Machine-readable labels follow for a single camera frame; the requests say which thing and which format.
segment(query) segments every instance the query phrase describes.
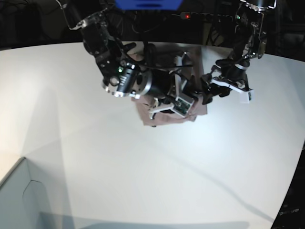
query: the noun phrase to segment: black cable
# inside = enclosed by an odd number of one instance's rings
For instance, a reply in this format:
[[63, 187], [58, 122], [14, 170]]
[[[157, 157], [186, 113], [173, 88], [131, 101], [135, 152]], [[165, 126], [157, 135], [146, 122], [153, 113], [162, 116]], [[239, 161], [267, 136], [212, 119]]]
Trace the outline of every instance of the black cable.
[[109, 14], [109, 13], [113, 13], [113, 14], [116, 14], [116, 15], [119, 15], [127, 20], [129, 20], [132, 24], [135, 24], [134, 22], [134, 19], [130, 16], [128, 16], [127, 14], [119, 11], [119, 10], [116, 10], [116, 9], [111, 9], [110, 11], [106, 11], [105, 14]]
[[298, 49], [297, 51], [295, 51], [294, 53], [290, 53], [290, 54], [284, 54], [282, 52], [280, 52], [279, 50], [277, 50], [277, 52], [282, 56], [282, 57], [285, 57], [285, 58], [293, 58], [295, 55], [297, 55], [300, 51], [302, 51], [302, 49]]
[[213, 30], [212, 36], [215, 36], [216, 34], [218, 34], [218, 32], [216, 30]]
[[14, 6], [17, 8], [17, 11], [20, 10], [20, 8], [18, 7], [18, 5], [26, 5], [25, 3], [21, 3], [21, 2], [16, 2], [16, 3], [11, 3], [5, 0], [0, 0], [0, 2], [4, 2], [5, 5], [2, 7], [2, 9], [0, 10], [0, 12], [2, 12], [4, 9], [6, 9], [9, 6]]
[[12, 13], [9, 13], [9, 14], [5, 14], [5, 16], [10, 16], [10, 15], [22, 12], [22, 9], [20, 9], [17, 5], [25, 5], [26, 6], [26, 4], [24, 4], [24, 3], [18, 3], [18, 4], [9, 5], [9, 6], [15, 6], [17, 8], [17, 10], [15, 12], [12, 12]]
[[176, 74], [176, 75], [180, 76], [181, 78], [187, 79], [183, 74], [181, 74], [181, 73], [179, 73], [179, 72], [177, 72], [177, 71], [173, 71], [173, 72], [170, 74], [170, 76], [173, 75], [173, 74]]
[[302, 41], [300, 43], [298, 43], [297, 45], [295, 45], [294, 47], [286, 48], [286, 47], [279, 47], [279, 46], [277, 46], [276, 48], [277, 49], [281, 49], [281, 50], [295, 50], [295, 49], [302, 48], [304, 44], [305, 44], [305, 35], [303, 36]]
[[220, 34], [218, 34], [217, 37], [212, 41], [213, 46], [215, 46], [215, 42], [218, 40], [219, 37], [220, 37]]
[[219, 11], [219, 8], [220, 8], [222, 2], [223, 2], [223, 0], [216, 0], [215, 1], [214, 13], [213, 13], [213, 23], [212, 23], [212, 26], [220, 34], [221, 34], [221, 29], [219, 27], [219, 22], [218, 22], [218, 11]]
[[192, 1], [195, 1], [195, 2], [199, 3], [202, 6], [200, 12], [202, 12], [204, 10], [205, 5], [202, 2], [200, 2], [199, 0], [192, 0]]
[[217, 60], [216, 65], [221, 68], [224, 68], [224, 67], [229, 67], [229, 66], [234, 66], [236, 64], [239, 64], [239, 62], [242, 60], [244, 60], [243, 56], [240, 59], [238, 59], [237, 61], [234, 61], [232, 59]]
[[[130, 20], [133, 24], [135, 24], [135, 22], [132, 20], [131, 17], [129, 17], [128, 15], [120, 12], [120, 11], [117, 11], [117, 10], [110, 10], [109, 12], [113, 12], [113, 13], [116, 13], [118, 15], [121, 15], [122, 17], [125, 17], [127, 18], [128, 20]], [[162, 70], [162, 69], [172, 69], [172, 68], [186, 68], [186, 67], [192, 67], [191, 64], [187, 64], [187, 65], [181, 65], [181, 66], [160, 66], [160, 67], [156, 67], [156, 66], [149, 66], [149, 65], [146, 65], [146, 64], [143, 64], [142, 61], [135, 61], [123, 48], [123, 45], [122, 45], [122, 41], [117, 38], [117, 37], [114, 37], [114, 40], [115, 42], [117, 43], [117, 45], [119, 46], [121, 52], [128, 58], [128, 60], [133, 63], [133, 64], [136, 64], [138, 66], [141, 66], [141, 67], [145, 67], [145, 68], [148, 68], [148, 69], [159, 69], [159, 70]]]
[[46, 34], [46, 32], [44, 30], [41, 31], [41, 34], [45, 39], [53, 40], [49, 35]]
[[159, 28], [166, 20], [167, 20], [167, 18], [163, 19], [162, 22], [160, 22], [159, 24], [157, 24], [157, 25], [153, 26], [152, 28], [147, 29], [147, 30], [145, 30], [145, 31], [137, 31], [137, 30], [133, 27], [133, 25], [132, 25], [132, 30], [133, 30], [136, 34], [151, 32], [151, 31], [153, 31], [153, 30]]
[[261, 37], [261, 40], [266, 39], [267, 37], [270, 36], [279, 36], [282, 34], [296, 34], [296, 35], [305, 35], [305, 32], [300, 32], [300, 31], [280, 31], [280, 32], [269, 32], [266, 35]]
[[208, 45], [209, 41], [213, 42], [213, 40], [212, 40], [212, 33], [213, 33], [213, 31], [215, 31], [215, 28], [214, 28], [213, 25], [211, 25], [210, 30], [209, 30], [209, 35], [208, 35], [208, 38], [207, 38], [207, 40], [205, 42], [205, 45]]
[[50, 12], [48, 12], [48, 13], [44, 13], [43, 15], [45, 15], [45, 16], [50, 15], [50, 14], [54, 13], [55, 11], [57, 11], [57, 10], [59, 10], [59, 9], [61, 9], [60, 6], [58, 6], [58, 7], [54, 8], [54, 9], [52, 9], [52, 10], [51, 10]]

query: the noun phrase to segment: power strip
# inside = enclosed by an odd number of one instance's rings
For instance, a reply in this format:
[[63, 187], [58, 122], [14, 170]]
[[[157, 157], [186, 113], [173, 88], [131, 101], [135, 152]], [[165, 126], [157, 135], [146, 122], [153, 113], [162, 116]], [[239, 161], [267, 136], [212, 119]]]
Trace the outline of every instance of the power strip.
[[[210, 13], [193, 13], [193, 12], [181, 12], [179, 14], [172, 14], [176, 16], [180, 16], [182, 20], [190, 20], [190, 19], [196, 19], [207, 23], [213, 22], [213, 14]], [[230, 15], [224, 15], [224, 14], [218, 14], [218, 20], [221, 22], [222, 20], [230, 20], [230, 22], [234, 21], [234, 18]]]

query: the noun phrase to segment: white table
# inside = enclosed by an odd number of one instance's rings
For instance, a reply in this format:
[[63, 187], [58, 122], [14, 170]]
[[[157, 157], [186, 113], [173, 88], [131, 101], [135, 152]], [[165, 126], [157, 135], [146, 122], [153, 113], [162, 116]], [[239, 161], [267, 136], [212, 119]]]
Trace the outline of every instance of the white table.
[[[203, 52], [209, 71], [228, 50]], [[58, 228], [269, 229], [304, 143], [304, 72], [265, 55], [247, 71], [253, 103], [233, 92], [195, 123], [151, 128], [103, 91], [81, 43], [2, 51], [0, 152], [30, 160]]]

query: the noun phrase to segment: brown towel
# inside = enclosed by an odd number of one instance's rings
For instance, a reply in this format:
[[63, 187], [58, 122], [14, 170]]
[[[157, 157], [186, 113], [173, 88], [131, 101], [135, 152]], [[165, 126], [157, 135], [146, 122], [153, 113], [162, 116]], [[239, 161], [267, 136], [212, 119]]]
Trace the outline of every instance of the brown towel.
[[[200, 88], [200, 77], [203, 75], [203, 63], [202, 63], [202, 55], [201, 55], [201, 47], [198, 48], [191, 48], [188, 50], [189, 57], [191, 58], [193, 62], [193, 74], [195, 76], [194, 81], [196, 82], [196, 85], [198, 88]], [[134, 54], [132, 56], [135, 60], [141, 60], [142, 56], [138, 54]], [[190, 80], [192, 75], [191, 68], [183, 70], [183, 74]], [[168, 125], [168, 124], [178, 124], [178, 123], [184, 123], [187, 121], [194, 122], [196, 120], [196, 117], [198, 115], [206, 115], [207, 114], [207, 107], [206, 105], [202, 105], [203, 97], [200, 95], [198, 97], [198, 101], [195, 101], [193, 107], [189, 111], [189, 114], [187, 117], [182, 118], [181, 116], [177, 114], [165, 114], [165, 113], [157, 113], [154, 116], [154, 119], [149, 118], [149, 112], [148, 109], [150, 106], [154, 104], [154, 99], [152, 96], [144, 95], [141, 96], [140, 99], [134, 99], [132, 98], [132, 101], [136, 102], [137, 110], [140, 115], [140, 118], [143, 121], [144, 125], [150, 125], [150, 126], [158, 126], [158, 125]]]

